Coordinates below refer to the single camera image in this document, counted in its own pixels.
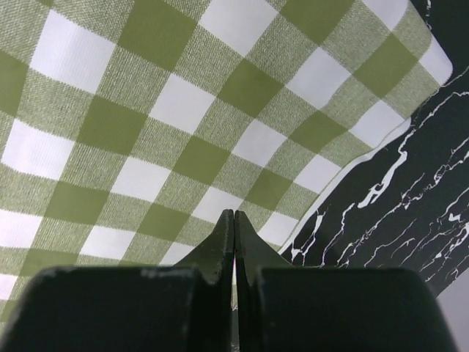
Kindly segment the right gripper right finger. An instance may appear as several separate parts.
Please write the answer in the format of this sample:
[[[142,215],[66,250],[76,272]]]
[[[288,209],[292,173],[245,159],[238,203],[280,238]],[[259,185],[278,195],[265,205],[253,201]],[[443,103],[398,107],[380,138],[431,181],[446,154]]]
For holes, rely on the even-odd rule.
[[[403,268],[294,266],[234,214],[242,351],[455,351],[443,313]]]

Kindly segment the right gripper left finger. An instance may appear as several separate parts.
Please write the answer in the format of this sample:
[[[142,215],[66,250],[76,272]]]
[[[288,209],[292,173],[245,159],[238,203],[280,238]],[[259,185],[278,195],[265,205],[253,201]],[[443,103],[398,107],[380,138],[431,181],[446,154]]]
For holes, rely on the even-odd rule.
[[[229,351],[234,213],[172,266],[56,266],[28,283],[3,351]]]

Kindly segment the green checkered cloth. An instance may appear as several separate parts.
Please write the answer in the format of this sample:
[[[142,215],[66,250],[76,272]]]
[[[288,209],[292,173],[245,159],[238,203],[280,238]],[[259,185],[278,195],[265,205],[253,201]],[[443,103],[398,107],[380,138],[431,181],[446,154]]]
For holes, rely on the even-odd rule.
[[[3,1],[1,321],[57,265],[274,249],[453,66],[409,1]]]

